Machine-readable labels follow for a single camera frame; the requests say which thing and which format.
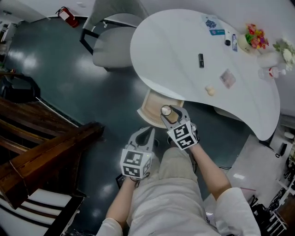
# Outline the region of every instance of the flower pot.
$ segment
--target flower pot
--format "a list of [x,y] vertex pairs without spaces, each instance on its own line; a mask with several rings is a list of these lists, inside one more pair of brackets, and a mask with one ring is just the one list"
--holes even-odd
[[254,52],[255,48],[253,48],[250,44],[248,44],[245,35],[239,35],[237,41],[241,50],[247,53]]
[[257,63],[261,68],[269,68],[283,62],[283,57],[280,53],[271,52],[257,56]]

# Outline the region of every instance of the dark floor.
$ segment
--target dark floor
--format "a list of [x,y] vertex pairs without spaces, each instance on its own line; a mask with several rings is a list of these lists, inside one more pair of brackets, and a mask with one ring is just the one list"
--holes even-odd
[[[73,29],[61,19],[22,23],[13,38],[6,67],[31,76],[41,88],[41,97],[76,121],[84,124],[95,120],[106,126],[106,142],[93,145],[83,156],[79,189],[88,198],[74,221],[76,229],[95,233],[118,192],[115,178],[121,173],[121,149],[133,132],[148,126],[136,112],[148,87],[133,69],[106,72],[95,66],[79,42],[82,24]],[[214,162],[231,166],[250,129],[218,115],[211,106],[185,102],[184,107]],[[161,141],[157,150],[161,158],[168,148],[166,132],[157,129],[156,136]],[[199,180],[202,197],[206,198],[208,190],[202,178]]]

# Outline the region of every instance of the fire extinguisher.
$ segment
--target fire extinguisher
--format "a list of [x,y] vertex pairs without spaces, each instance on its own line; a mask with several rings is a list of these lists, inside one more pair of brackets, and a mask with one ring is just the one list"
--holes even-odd
[[76,18],[73,16],[73,14],[70,12],[70,10],[67,7],[63,6],[56,13],[60,18],[66,21],[71,27],[75,28],[79,25],[79,21],[76,20]]

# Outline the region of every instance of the electronic device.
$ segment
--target electronic device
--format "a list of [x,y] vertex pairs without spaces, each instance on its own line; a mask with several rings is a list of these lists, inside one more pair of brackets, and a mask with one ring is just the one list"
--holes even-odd
[[153,142],[155,129],[142,128],[129,139],[125,149],[122,150],[120,166],[122,174],[134,179],[144,179],[152,165]]
[[[169,119],[169,109],[174,111],[177,115],[177,121],[172,123]],[[161,119],[167,127],[168,135],[180,148],[180,150],[187,149],[190,146],[197,144],[200,140],[195,124],[191,123],[188,112],[175,105],[164,105],[161,108]]]
[[204,68],[204,57],[203,57],[203,54],[199,54],[199,65],[200,65],[200,68]]

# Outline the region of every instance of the small package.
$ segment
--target small package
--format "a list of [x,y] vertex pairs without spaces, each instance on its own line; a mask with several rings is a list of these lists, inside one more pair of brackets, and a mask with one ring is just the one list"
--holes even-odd
[[229,69],[226,69],[226,71],[221,75],[220,79],[225,87],[227,87],[228,89],[230,89],[232,85],[236,82],[236,78]]

